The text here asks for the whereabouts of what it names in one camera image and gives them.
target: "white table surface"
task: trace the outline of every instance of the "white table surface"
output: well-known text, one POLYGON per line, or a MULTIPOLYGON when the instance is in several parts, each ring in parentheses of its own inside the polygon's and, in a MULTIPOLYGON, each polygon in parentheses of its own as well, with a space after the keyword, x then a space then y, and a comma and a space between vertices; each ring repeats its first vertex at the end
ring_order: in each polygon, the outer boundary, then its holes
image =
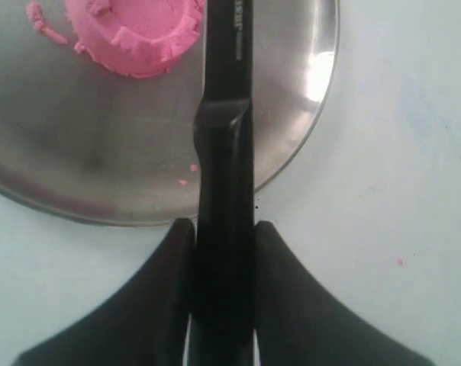
MULTIPOLYGON (((343 0, 341 28, 324 113, 257 216, 364 319, 461 365, 461 0, 343 0)), ((0 366, 113 294, 166 230, 0 196, 0 366)))

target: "pink play dough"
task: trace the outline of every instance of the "pink play dough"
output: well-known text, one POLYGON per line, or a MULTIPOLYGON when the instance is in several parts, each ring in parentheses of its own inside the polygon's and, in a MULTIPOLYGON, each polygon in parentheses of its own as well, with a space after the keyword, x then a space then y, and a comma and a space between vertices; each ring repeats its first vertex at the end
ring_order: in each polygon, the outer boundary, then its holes
POLYGON ((135 78, 167 72, 199 38, 203 1, 66 0, 75 51, 135 78))
POLYGON ((42 12, 42 7, 38 3, 29 2, 25 7, 25 12, 27 13, 29 21, 31 21, 34 29, 37 32, 45 35, 46 37, 49 37, 57 44, 68 44, 68 40, 61 34, 57 33, 47 23, 46 18, 42 12))

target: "white background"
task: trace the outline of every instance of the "white background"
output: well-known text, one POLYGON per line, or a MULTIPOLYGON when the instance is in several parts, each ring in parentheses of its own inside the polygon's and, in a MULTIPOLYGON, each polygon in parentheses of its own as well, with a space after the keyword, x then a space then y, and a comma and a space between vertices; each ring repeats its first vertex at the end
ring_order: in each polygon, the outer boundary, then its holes
MULTIPOLYGON (((360 316, 461 365, 461 0, 343 0, 341 28, 324 113, 257 216, 360 316)), ((166 230, 0 197, 0 366, 109 297, 166 230)))

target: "metal plate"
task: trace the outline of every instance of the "metal plate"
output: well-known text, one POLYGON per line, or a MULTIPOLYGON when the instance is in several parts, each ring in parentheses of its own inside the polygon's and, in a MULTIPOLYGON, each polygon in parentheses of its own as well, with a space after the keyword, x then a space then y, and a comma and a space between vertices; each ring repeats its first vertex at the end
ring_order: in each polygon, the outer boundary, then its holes
MULTIPOLYGON (((192 122, 203 41, 170 74, 128 79, 35 34, 26 1, 0 0, 0 192, 91 223, 195 216, 199 177, 189 167, 198 164, 192 122)), ((63 1, 40 3, 71 34, 63 1)), ((257 187, 291 160, 318 118, 338 13, 338 0, 255 1, 257 187)))

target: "pink substance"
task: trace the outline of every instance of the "pink substance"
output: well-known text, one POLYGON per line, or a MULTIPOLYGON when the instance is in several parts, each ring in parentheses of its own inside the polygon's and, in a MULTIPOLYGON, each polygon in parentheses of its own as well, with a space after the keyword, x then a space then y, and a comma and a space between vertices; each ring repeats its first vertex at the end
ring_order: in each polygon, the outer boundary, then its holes
POLYGON ((199 38, 204 0, 66 0, 79 42, 94 61, 122 75, 167 72, 199 38))
POLYGON ((57 33, 50 25, 47 23, 46 18, 42 12, 42 7, 36 2, 29 2, 25 7, 25 11, 31 21, 34 29, 38 32, 43 34, 46 37, 49 37, 51 40, 56 42, 57 44, 68 44, 68 40, 62 36, 61 34, 57 33))

